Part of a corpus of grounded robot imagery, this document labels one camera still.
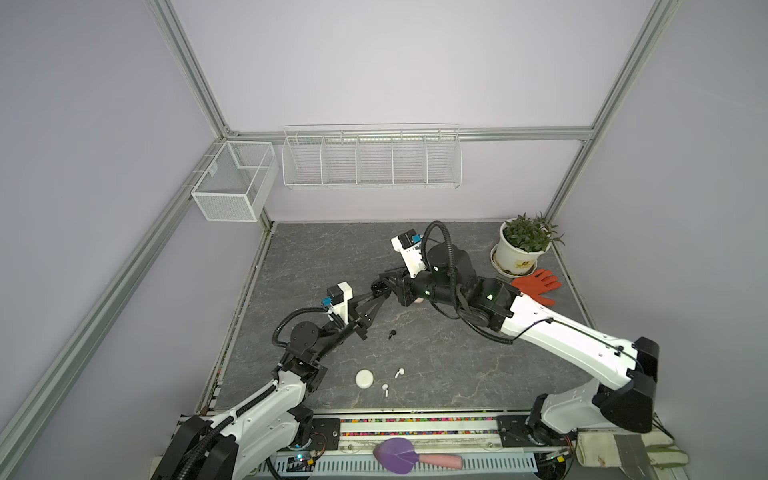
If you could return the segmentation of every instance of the green plant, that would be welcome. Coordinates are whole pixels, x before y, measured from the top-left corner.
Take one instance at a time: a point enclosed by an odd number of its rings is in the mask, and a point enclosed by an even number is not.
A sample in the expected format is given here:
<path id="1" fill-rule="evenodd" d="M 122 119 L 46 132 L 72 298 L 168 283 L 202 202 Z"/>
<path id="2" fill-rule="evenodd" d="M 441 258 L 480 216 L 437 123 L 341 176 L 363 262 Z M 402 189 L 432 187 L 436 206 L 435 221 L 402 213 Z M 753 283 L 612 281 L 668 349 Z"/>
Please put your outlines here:
<path id="1" fill-rule="evenodd" d="M 563 243 L 562 235 L 556 237 L 558 232 L 542 214 L 538 217 L 526 217 L 518 215 L 514 220 L 507 220 L 504 227 L 504 238 L 513 247 L 526 252 L 541 252 L 549 247 L 550 242 Z"/>

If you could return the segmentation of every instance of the purple brush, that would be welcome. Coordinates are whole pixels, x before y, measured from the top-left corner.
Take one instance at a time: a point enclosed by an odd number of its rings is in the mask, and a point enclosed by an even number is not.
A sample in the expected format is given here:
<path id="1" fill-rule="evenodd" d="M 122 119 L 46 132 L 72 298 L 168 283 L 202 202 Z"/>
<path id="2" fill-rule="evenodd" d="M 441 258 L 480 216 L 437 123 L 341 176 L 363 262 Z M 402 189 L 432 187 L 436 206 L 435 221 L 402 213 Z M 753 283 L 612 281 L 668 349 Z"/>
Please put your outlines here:
<path id="1" fill-rule="evenodd" d="M 462 457 L 456 455 L 419 455 L 413 450 L 410 440 L 403 437 L 385 440 L 373 449 L 373 456 L 392 473 L 404 475 L 413 470 L 417 462 L 438 467 L 462 469 Z"/>

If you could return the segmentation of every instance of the pink brush handle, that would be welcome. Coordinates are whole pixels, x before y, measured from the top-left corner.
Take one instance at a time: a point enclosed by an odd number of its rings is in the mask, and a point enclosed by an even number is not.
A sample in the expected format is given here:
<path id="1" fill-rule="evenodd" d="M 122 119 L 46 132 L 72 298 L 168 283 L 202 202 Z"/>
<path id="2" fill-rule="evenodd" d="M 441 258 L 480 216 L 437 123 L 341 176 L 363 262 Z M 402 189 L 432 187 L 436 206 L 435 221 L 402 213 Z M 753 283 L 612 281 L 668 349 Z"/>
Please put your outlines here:
<path id="1" fill-rule="evenodd" d="M 419 455 L 419 461 L 438 467 L 462 469 L 462 457 L 456 455 Z"/>

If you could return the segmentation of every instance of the orange glove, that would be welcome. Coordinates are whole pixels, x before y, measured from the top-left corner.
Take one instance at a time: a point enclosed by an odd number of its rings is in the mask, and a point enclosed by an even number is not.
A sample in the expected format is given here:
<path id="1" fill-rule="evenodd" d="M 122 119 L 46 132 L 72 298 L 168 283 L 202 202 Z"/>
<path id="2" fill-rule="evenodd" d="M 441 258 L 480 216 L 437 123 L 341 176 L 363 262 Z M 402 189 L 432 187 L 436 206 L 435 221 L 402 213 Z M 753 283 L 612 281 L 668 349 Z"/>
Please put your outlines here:
<path id="1" fill-rule="evenodd" d="M 528 276 L 521 276 L 512 280 L 512 286 L 515 286 L 521 292 L 530 296 L 541 305 L 554 305 L 554 300 L 541 296 L 542 293 L 549 292 L 563 286 L 558 282 L 558 278 L 552 275 L 550 270 L 540 268 Z"/>

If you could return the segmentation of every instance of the wire mesh basket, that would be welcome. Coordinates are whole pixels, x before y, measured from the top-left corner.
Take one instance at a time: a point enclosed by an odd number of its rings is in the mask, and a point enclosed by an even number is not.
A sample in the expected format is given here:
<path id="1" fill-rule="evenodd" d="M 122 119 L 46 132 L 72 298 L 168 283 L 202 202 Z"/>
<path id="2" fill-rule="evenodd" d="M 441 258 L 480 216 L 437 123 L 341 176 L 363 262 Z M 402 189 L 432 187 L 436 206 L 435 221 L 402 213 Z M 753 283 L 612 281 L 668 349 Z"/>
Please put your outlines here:
<path id="1" fill-rule="evenodd" d="M 192 190 L 208 220 L 256 222 L 279 167 L 270 142 L 227 141 Z"/>
<path id="2" fill-rule="evenodd" d="M 283 181 L 290 188 L 458 187 L 458 129 L 289 135 Z"/>

